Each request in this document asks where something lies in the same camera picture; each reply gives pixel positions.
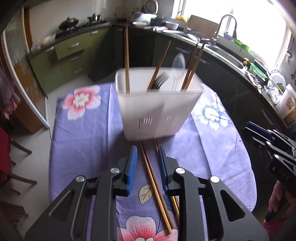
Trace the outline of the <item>black plastic fork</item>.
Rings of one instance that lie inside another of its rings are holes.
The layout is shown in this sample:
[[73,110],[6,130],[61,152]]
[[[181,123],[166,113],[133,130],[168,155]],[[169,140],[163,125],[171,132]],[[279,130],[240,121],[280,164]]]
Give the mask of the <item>black plastic fork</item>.
[[160,89],[160,87],[169,79],[169,74],[165,71],[161,73],[155,80],[153,89]]

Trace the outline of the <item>clear plastic spoon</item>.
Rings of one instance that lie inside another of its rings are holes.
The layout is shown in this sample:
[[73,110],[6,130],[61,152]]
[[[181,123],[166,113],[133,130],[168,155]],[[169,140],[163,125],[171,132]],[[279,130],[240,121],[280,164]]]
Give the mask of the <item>clear plastic spoon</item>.
[[178,81],[183,76],[185,72],[185,57],[182,53],[178,53],[175,56],[175,59],[172,64],[172,76],[173,76],[173,85],[172,90],[175,91],[177,89]]

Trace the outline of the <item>dark brown chopstick red end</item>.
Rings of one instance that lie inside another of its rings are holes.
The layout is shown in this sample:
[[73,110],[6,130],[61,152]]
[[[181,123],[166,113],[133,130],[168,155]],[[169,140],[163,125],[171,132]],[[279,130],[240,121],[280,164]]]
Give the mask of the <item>dark brown chopstick red end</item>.
[[130,61],[129,61],[129,47],[128,47],[128,27],[125,27],[125,87],[126,93],[130,93]]

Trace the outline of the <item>tall steel kitchen faucet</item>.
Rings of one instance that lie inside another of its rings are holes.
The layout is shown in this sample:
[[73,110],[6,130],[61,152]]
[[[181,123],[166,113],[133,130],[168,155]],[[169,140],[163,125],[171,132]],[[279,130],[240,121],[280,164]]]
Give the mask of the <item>tall steel kitchen faucet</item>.
[[232,14],[225,14],[224,16],[222,16],[222,18],[220,20],[220,23],[218,24],[217,30],[216,30],[213,38],[212,38],[212,42],[211,42],[211,45],[212,46],[215,46],[216,43],[217,43],[217,41],[218,41],[220,29],[221,29],[223,20],[225,18],[228,18],[228,20],[227,20],[227,23],[225,25],[224,32],[227,32],[228,33],[231,20],[233,19],[234,20],[234,30],[233,30],[233,33],[232,33],[232,36],[231,37],[232,37],[232,39],[236,39],[237,38],[237,20],[236,20],[236,18]]

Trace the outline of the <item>wooden cutting board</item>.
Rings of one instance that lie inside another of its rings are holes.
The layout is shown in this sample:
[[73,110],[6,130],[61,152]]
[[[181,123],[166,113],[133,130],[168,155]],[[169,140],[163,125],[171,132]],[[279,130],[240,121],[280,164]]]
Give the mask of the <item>wooden cutting board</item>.
[[213,21],[191,15],[188,20],[187,27],[188,32],[191,34],[199,33],[202,38],[212,38],[215,36],[218,24]]

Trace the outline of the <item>green drawer cabinet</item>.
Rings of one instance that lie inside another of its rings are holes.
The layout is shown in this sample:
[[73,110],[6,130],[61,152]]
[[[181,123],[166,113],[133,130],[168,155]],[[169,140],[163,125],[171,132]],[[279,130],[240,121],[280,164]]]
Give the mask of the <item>green drawer cabinet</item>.
[[90,74],[96,66],[113,64],[113,28],[96,27],[57,39],[31,51],[28,59],[42,90],[49,94],[70,80]]

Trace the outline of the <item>white bowl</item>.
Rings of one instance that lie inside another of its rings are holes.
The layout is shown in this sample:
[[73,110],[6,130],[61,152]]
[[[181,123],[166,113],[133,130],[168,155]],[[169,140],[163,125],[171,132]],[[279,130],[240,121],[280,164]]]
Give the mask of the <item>white bowl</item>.
[[169,29],[169,30],[177,30],[179,27],[178,23],[174,23],[174,22],[170,22],[170,21],[165,21],[165,26]]

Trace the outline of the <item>red wooden chair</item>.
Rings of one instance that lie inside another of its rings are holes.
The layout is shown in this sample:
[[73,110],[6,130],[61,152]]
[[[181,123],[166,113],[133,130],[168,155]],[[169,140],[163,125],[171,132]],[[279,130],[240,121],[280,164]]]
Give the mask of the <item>red wooden chair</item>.
[[[13,173],[12,168],[16,163],[11,159],[11,146],[16,147],[19,150],[32,154],[31,150],[26,149],[17,142],[15,142],[2,128],[1,128],[1,189],[4,192],[11,193],[14,195],[21,195],[17,190],[7,186],[6,184],[11,180],[15,179],[23,183],[30,184],[32,186],[37,185],[37,181],[30,180]],[[20,218],[27,218],[29,214],[25,212],[23,206],[12,204],[9,202],[1,201],[1,211],[4,216],[16,226],[20,222]]]

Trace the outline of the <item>white plate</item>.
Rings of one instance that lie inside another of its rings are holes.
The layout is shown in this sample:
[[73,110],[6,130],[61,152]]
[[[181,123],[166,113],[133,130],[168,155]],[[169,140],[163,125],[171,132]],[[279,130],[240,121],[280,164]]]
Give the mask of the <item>white plate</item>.
[[133,21],[132,24],[136,27],[145,27],[149,25],[149,23],[147,22],[137,22],[137,21]]

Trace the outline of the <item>checkered purple apron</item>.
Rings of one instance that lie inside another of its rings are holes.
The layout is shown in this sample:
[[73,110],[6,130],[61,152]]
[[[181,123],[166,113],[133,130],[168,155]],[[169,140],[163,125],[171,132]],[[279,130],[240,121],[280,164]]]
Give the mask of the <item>checkered purple apron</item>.
[[21,99],[15,93],[15,86],[15,82],[8,77],[1,67],[1,114],[7,120],[21,102]]

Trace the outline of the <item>black rice cooker pot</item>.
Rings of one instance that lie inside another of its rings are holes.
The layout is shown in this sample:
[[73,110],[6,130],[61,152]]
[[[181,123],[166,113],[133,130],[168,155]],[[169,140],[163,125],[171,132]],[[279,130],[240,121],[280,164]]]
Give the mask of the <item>black rice cooker pot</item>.
[[160,19],[160,18],[152,18],[150,21],[151,26],[165,26],[166,20]]

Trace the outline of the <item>white rice cooker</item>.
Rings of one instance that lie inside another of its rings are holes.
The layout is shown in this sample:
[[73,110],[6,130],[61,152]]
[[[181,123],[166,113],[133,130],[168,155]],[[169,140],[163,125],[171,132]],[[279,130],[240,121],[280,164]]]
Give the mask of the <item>white rice cooker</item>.
[[143,23],[150,23],[151,19],[157,17],[159,5],[157,0],[149,0],[145,1],[142,5],[142,8],[137,8],[135,11],[132,12],[130,17],[130,21],[133,22],[143,22]]

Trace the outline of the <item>gas stove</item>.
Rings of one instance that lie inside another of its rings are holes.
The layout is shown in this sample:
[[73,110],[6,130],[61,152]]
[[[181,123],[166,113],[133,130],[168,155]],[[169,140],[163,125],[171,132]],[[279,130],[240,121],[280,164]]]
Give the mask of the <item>gas stove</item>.
[[111,24],[111,22],[98,21],[98,22],[87,23],[86,25],[83,25],[83,26],[71,27],[66,30],[60,30],[60,32],[57,32],[55,35],[55,39],[64,38],[66,36],[73,35],[75,33],[79,33],[84,30],[88,30],[88,29],[91,30],[97,26],[108,26],[110,24]]

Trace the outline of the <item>small steel pot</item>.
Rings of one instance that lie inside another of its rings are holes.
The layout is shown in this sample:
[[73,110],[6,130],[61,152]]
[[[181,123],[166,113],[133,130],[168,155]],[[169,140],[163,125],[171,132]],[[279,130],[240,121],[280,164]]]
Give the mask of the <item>small steel pot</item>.
[[100,21],[100,15],[93,14],[92,16],[88,16],[88,24],[98,23]]

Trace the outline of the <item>sliding glass door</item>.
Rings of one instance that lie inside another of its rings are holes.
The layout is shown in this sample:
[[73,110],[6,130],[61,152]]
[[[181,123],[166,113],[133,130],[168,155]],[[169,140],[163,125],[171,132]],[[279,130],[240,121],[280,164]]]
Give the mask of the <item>sliding glass door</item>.
[[15,84],[20,99],[13,116],[29,133],[49,129],[47,97],[34,76],[28,60],[29,47],[25,34],[24,9],[16,10],[1,35],[2,65]]

